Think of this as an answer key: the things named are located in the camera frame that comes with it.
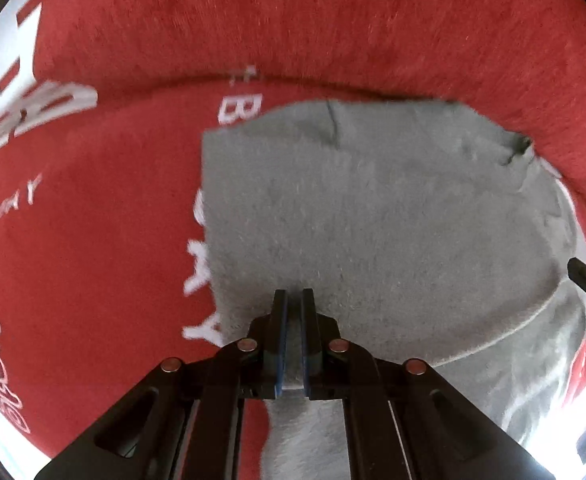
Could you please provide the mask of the red blanket with white print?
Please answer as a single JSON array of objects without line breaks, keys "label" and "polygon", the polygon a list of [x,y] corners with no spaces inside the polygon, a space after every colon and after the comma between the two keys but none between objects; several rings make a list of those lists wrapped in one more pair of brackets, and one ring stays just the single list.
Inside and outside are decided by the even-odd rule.
[{"label": "red blanket with white print", "polygon": [[261,395],[275,292],[223,333],[202,142],[322,101],[469,107],[532,141],[586,229],[586,0],[0,0],[0,478],[561,479],[316,298],[310,400],[308,287],[278,288],[283,388]]}]

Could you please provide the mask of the grey fleece garment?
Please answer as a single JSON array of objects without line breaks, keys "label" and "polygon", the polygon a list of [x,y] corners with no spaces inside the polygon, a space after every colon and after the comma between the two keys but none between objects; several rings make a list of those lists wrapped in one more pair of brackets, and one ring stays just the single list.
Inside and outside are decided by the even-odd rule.
[{"label": "grey fleece garment", "polygon": [[304,102],[205,134],[220,327],[278,288],[374,356],[420,356],[561,479],[585,471],[586,229],[526,136],[461,104]]}]

